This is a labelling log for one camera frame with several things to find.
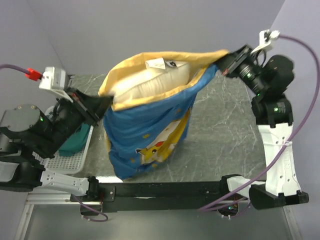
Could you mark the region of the blue and yellow pillowcase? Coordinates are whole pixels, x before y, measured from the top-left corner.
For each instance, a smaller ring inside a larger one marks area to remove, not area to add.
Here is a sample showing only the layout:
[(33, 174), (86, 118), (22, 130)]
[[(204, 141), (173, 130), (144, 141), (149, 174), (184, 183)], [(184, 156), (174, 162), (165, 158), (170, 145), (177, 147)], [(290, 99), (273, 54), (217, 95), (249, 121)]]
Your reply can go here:
[(214, 52), (142, 52), (114, 66), (105, 77), (98, 94), (112, 96), (109, 90), (121, 79), (143, 70), (148, 60), (163, 58), (187, 62), (189, 82), (155, 96), (115, 103), (103, 118), (109, 160), (115, 175), (130, 179), (166, 161), (177, 144), (187, 136), (196, 96), (216, 75), (215, 61), (227, 55)]

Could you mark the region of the cream pillow with bear print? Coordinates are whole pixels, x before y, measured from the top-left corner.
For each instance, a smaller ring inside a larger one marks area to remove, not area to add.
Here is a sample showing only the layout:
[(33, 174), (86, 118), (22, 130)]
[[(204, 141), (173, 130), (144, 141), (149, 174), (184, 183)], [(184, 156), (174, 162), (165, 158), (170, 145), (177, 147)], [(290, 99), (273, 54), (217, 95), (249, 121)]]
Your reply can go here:
[(145, 62), (145, 68), (122, 78), (108, 94), (114, 103), (154, 97), (189, 83), (190, 64), (185, 61), (155, 58)]

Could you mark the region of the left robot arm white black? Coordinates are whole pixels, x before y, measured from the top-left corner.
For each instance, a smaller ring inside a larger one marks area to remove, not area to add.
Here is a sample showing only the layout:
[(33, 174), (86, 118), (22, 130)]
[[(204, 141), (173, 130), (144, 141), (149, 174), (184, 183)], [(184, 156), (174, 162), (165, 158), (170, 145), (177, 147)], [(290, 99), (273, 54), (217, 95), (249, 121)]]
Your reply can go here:
[(0, 163), (10, 176), (0, 180), (1, 190), (31, 192), (35, 188), (47, 188), (84, 196), (88, 201), (100, 197), (96, 177), (76, 178), (55, 173), (34, 156), (54, 158), (82, 124), (96, 126), (113, 103), (110, 95), (89, 96), (71, 87), (66, 93), (71, 99), (57, 99), (51, 118), (32, 104), (4, 111), (0, 119)]

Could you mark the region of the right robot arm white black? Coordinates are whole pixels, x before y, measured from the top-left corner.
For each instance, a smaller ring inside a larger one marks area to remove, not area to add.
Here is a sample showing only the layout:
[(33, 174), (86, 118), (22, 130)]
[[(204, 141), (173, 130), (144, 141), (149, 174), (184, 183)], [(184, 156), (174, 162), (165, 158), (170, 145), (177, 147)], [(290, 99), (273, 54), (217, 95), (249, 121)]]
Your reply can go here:
[(294, 80), (294, 64), (283, 56), (272, 56), (259, 65), (257, 53), (244, 45), (216, 61), (227, 78), (239, 78), (255, 94), (251, 109), (264, 147), (265, 181), (255, 180), (238, 194), (249, 198), (257, 210), (309, 202), (295, 171), (292, 140), (293, 108), (285, 95)]

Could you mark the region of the green cloth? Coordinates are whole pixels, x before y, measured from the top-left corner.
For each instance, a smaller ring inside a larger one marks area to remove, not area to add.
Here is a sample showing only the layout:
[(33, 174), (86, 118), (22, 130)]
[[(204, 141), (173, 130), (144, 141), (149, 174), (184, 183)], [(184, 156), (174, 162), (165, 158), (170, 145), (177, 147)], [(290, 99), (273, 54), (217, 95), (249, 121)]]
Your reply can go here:
[(82, 124), (81, 127), (59, 148), (59, 155), (63, 157), (70, 157), (80, 152), (87, 143), (90, 128), (90, 125)]

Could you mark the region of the white plastic basket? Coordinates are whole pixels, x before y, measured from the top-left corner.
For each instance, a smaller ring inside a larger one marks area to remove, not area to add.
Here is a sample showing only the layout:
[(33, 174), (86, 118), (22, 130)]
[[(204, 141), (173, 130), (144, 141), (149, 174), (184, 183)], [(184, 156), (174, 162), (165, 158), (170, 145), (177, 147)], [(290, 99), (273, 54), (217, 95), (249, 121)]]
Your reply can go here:
[(42, 158), (35, 152), (33, 153), (33, 156), (46, 169), (65, 175), (74, 175), (76, 173), (79, 173), (83, 169), (85, 164), (93, 129), (94, 127), (90, 126), (86, 135), (85, 143), (79, 150), (77, 150), (70, 156), (60, 155), (59, 151), (54, 154), (54, 158)]

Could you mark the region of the black base beam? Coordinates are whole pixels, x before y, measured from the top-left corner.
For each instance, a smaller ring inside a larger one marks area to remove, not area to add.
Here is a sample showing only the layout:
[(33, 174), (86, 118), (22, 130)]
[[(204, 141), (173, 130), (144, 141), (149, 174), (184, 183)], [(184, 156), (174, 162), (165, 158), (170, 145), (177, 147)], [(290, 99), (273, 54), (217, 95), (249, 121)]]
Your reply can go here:
[(104, 213), (122, 211), (194, 210), (229, 193), (220, 181), (100, 183), (82, 202), (102, 204)]

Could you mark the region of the aluminium rail frame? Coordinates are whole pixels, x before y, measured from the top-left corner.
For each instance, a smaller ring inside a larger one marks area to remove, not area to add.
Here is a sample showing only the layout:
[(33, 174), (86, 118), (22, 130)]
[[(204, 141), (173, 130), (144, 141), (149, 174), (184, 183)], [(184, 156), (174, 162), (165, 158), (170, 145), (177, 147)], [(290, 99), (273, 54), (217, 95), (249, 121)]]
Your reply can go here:
[(27, 196), (18, 240), (300, 240), (291, 207), (257, 211), (240, 205), (231, 219), (196, 210), (120, 211), (102, 223), (80, 216), (67, 193), (38, 190)]

